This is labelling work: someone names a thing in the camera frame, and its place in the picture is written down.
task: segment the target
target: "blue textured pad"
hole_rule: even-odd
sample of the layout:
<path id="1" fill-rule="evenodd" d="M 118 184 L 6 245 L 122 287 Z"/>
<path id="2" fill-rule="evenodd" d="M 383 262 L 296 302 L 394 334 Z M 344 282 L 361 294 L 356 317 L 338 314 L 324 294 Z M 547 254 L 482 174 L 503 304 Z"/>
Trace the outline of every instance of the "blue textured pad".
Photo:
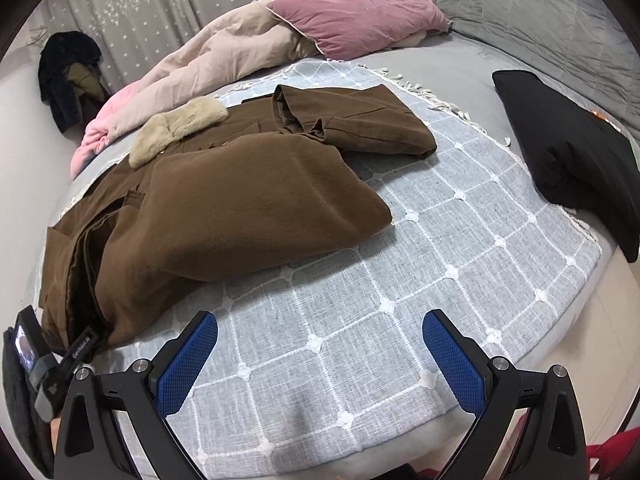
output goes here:
<path id="1" fill-rule="evenodd" d="M 479 416 L 485 405 L 482 377 L 435 314 L 424 316 L 422 338 L 460 408 Z"/>
<path id="2" fill-rule="evenodd" d="M 156 409 L 165 418 L 177 413 L 218 340 L 218 323 L 207 314 L 158 381 Z"/>

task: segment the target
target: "white wall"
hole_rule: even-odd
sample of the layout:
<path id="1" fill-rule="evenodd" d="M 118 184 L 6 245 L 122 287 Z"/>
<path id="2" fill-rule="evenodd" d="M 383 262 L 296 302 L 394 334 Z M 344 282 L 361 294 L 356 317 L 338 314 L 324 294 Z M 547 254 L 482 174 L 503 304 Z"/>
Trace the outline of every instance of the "white wall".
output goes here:
<path id="1" fill-rule="evenodd" d="M 76 144 L 40 101 L 37 58 L 18 48 L 0 62 L 0 329 L 13 325 L 52 208 L 70 183 Z M 0 400 L 0 426 L 34 478 Z"/>

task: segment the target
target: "phone screen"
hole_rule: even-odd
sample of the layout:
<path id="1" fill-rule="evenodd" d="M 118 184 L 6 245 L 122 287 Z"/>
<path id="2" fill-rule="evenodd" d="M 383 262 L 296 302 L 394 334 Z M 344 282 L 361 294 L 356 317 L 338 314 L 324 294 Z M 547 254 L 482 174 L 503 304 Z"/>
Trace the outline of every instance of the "phone screen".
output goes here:
<path id="1" fill-rule="evenodd" d="M 22 367 L 31 372 L 33 365 L 36 364 L 36 354 L 31 348 L 29 339 L 27 339 L 27 335 L 20 324 L 15 331 L 15 349 L 18 351 Z"/>

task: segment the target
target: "pink pillow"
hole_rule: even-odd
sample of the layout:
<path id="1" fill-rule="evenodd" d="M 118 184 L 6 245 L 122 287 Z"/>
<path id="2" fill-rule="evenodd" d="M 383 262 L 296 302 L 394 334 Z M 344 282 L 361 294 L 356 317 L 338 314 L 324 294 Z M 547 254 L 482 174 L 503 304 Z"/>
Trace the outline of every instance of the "pink pillow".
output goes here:
<path id="1" fill-rule="evenodd" d="M 419 30 L 448 29 L 431 0 L 273 0 L 267 7 L 332 59 L 364 56 Z"/>

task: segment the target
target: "quilted headboard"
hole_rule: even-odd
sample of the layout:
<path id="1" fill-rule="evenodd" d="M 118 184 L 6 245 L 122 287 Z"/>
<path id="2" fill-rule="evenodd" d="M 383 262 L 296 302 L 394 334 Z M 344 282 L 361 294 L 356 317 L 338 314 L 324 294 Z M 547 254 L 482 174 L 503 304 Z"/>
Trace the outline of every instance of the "quilted headboard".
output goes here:
<path id="1" fill-rule="evenodd" d="M 457 32 L 564 83 L 640 139 L 640 56 L 602 0 L 434 2 Z"/>

